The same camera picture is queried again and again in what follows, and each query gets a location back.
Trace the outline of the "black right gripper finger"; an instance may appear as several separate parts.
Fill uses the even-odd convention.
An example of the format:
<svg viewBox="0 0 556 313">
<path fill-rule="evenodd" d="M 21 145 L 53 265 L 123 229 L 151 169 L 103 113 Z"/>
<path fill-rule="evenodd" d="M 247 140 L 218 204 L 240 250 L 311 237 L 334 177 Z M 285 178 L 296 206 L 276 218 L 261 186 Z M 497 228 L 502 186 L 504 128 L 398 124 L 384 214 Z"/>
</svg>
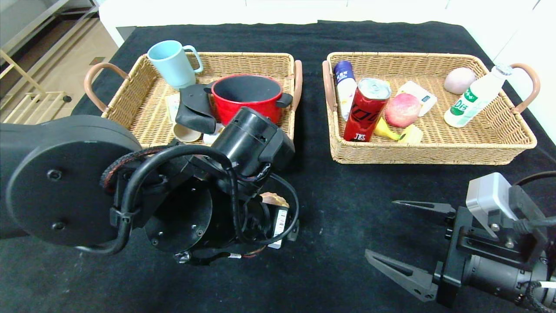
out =
<svg viewBox="0 0 556 313">
<path fill-rule="evenodd" d="M 401 206 L 406 210 L 415 212 L 415 215 L 425 218 L 445 218 L 447 216 L 455 216 L 456 209 L 448 203 L 435 203 L 413 200 L 394 200 L 393 205 Z"/>
<path fill-rule="evenodd" d="M 429 302 L 437 299 L 443 262 L 438 261 L 434 273 L 431 274 L 369 249 L 365 250 L 364 256 L 370 265 L 420 301 Z"/>
</svg>

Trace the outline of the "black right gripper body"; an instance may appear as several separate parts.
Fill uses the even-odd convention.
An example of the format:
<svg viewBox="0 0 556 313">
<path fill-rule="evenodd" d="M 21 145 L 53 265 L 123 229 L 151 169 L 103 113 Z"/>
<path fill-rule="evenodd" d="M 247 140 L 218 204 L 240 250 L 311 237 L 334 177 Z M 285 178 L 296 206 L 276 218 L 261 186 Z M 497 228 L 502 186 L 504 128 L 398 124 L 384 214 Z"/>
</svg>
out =
<svg viewBox="0 0 556 313">
<path fill-rule="evenodd" d="M 437 292 L 437 303 L 453 307 L 461 287 L 470 286 L 496 297 L 526 304 L 526 288 L 535 270 L 535 234 L 513 228 L 511 219 L 496 216 L 499 230 L 490 236 L 468 208 L 450 217 L 450 240 Z"/>
</svg>

